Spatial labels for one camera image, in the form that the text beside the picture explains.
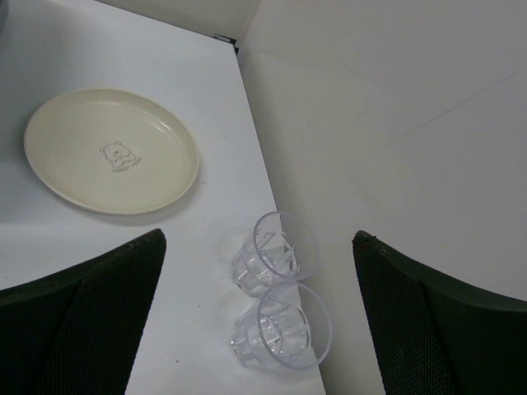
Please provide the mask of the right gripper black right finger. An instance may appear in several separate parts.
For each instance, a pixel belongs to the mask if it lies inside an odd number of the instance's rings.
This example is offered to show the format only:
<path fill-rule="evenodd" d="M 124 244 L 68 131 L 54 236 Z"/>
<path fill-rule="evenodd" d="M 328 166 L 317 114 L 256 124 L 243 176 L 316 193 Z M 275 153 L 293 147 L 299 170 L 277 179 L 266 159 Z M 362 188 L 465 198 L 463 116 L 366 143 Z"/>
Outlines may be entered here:
<path fill-rule="evenodd" d="M 364 230 L 357 279 L 388 394 L 524 394 L 526 303 L 419 263 Z"/>

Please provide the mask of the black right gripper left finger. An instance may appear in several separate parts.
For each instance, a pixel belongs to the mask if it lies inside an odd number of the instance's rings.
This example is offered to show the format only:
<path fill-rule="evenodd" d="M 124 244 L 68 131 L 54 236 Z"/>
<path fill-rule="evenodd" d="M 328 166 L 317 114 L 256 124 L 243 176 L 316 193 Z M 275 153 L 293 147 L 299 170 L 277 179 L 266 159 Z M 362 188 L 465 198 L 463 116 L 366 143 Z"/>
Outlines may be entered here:
<path fill-rule="evenodd" d="M 3 394 L 123 394 L 166 256 L 155 229 L 1 292 Z"/>

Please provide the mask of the cream plate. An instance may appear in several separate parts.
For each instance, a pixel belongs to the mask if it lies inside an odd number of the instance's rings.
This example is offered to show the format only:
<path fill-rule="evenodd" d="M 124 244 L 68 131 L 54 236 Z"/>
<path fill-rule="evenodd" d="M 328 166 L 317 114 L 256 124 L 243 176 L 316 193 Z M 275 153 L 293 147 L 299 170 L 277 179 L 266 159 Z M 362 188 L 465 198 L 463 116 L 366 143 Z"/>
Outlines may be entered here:
<path fill-rule="evenodd" d="M 41 105 L 26 126 L 24 151 L 53 193 L 118 216 L 176 202 L 200 165 L 194 137 L 168 109 L 111 89 L 68 92 Z"/>

